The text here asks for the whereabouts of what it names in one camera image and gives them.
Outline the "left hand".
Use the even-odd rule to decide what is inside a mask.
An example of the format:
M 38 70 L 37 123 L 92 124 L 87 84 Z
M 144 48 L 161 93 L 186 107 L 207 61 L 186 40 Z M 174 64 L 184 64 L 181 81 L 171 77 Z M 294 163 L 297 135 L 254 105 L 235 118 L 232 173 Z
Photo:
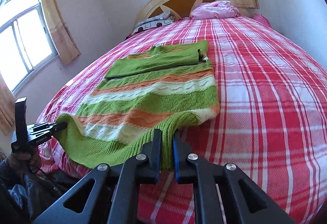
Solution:
M 31 172 L 36 174 L 41 167 L 39 149 L 33 148 L 31 153 L 16 152 L 8 157 L 10 167 L 17 172 Z

